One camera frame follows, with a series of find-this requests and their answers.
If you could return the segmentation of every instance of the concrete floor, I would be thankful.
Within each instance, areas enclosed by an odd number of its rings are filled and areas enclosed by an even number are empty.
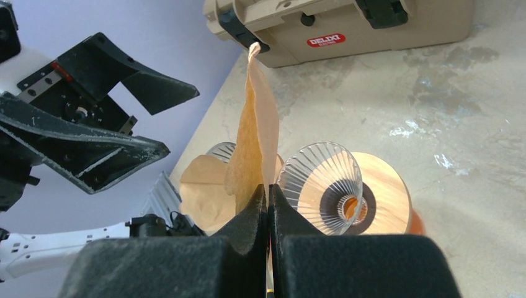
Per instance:
[[[449,45],[266,69],[279,154],[334,141],[387,161],[465,297],[526,297],[526,1],[479,0],[470,36]],[[242,55],[171,180],[235,142]]]

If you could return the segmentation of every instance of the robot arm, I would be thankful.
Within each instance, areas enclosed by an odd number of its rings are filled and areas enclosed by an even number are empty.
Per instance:
[[[108,93],[122,83],[151,114],[199,95],[96,33],[54,59],[24,47],[13,6],[0,0],[0,212],[36,185],[45,164],[88,194],[104,191],[169,154],[132,135],[137,119]]]
[[[91,241],[128,237],[130,227],[124,222],[93,230],[43,235],[4,232],[0,241],[0,280],[7,281],[43,269],[69,266]]]
[[[90,242],[111,238],[203,236],[197,226],[178,212],[172,226],[154,214],[132,218],[109,227],[65,233],[27,235],[0,231],[0,282],[57,267],[70,266]]]

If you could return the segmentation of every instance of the folded paper filter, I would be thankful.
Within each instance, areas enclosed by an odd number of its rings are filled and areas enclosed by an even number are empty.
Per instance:
[[[266,185],[268,193],[279,173],[279,117],[272,89],[255,59],[260,50],[259,43],[249,49],[246,101],[229,163],[200,155],[181,175],[181,212],[208,234],[240,213],[258,185]]]

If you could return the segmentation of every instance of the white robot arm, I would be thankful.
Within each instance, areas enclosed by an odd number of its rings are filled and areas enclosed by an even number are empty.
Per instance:
[[[0,280],[18,278],[43,269],[69,266],[89,242],[129,238],[126,222],[104,228],[43,235],[5,233],[0,240]]]
[[[171,226],[162,217],[146,214],[109,227],[43,235],[9,233],[0,229],[0,282],[44,269],[69,266],[82,248],[95,240],[204,235],[178,211],[172,211],[169,218]]]

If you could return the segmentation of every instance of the plastic case latch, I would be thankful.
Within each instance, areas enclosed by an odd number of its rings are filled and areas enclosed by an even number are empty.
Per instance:
[[[408,22],[408,13],[399,0],[356,0],[373,29],[385,29]]]

